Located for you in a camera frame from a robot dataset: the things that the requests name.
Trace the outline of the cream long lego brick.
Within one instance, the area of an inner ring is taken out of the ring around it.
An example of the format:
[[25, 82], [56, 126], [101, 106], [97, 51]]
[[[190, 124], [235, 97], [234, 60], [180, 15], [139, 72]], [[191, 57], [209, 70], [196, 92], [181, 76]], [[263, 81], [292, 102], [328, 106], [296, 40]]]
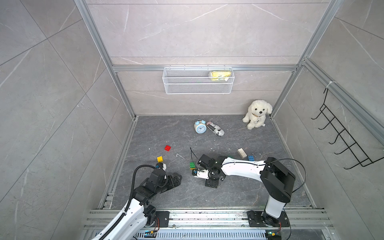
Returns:
[[241, 156], [242, 159], [248, 157], [248, 155], [246, 154], [246, 152], [242, 148], [238, 149], [237, 152]]

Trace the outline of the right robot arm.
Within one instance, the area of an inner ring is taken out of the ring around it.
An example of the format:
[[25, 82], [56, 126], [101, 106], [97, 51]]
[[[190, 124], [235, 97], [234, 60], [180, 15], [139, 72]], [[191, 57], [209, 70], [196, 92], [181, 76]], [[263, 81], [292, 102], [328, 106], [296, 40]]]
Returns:
[[247, 212], [249, 225], [285, 228], [291, 226], [284, 208], [296, 191], [294, 189], [296, 176], [281, 161], [268, 157], [265, 161], [255, 162], [226, 156], [220, 156], [215, 160], [202, 155], [197, 162], [201, 168], [192, 170], [192, 175], [205, 179], [205, 186], [210, 188], [217, 188], [219, 181], [223, 181], [227, 176], [245, 177], [263, 183], [269, 198], [262, 212]]

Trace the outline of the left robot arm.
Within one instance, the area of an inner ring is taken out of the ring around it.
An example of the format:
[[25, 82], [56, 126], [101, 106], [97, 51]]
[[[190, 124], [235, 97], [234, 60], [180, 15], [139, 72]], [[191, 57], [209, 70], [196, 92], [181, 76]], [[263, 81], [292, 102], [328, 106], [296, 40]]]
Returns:
[[[150, 177], [135, 187], [137, 172], [142, 168], [151, 168], [153, 171]], [[136, 167], [127, 203], [94, 239], [130, 240], [145, 226], [151, 226], [154, 222], [159, 226], [160, 221], [155, 218], [157, 209], [152, 202], [156, 195], [178, 187], [181, 182], [182, 176], [177, 173], [168, 175], [166, 167], [162, 163], [155, 166], [140, 165]]]

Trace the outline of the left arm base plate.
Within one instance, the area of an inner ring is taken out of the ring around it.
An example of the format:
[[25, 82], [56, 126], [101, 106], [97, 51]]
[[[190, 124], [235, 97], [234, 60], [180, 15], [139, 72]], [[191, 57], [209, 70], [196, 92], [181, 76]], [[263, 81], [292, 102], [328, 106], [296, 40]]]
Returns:
[[146, 228], [167, 228], [170, 221], [169, 211], [156, 211], [148, 217]]

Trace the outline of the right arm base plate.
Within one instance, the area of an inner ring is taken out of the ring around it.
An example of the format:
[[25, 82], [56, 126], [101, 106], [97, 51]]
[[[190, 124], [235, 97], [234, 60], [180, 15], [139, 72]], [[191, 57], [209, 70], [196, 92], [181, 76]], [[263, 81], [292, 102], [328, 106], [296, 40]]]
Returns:
[[288, 216], [284, 211], [281, 212], [279, 218], [274, 218], [264, 211], [247, 211], [247, 219], [250, 227], [285, 228], [290, 226]]

